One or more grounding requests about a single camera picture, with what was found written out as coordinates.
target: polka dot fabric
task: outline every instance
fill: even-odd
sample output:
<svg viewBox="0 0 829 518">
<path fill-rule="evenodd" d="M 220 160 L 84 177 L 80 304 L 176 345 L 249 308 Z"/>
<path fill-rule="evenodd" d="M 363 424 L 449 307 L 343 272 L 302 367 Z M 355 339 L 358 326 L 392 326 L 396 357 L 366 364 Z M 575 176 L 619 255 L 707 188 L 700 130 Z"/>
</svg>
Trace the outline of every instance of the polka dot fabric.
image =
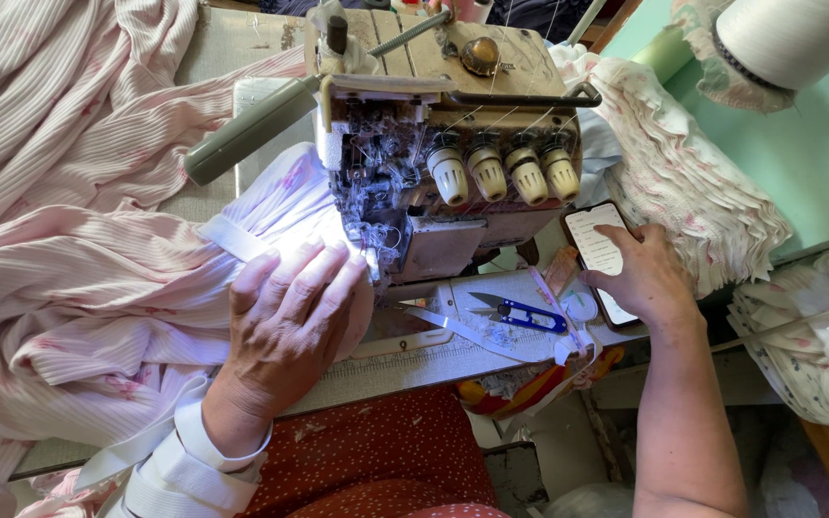
<svg viewBox="0 0 829 518">
<path fill-rule="evenodd" d="M 242 516 L 507 516 L 451 386 L 277 421 L 265 451 Z"/>
</svg>

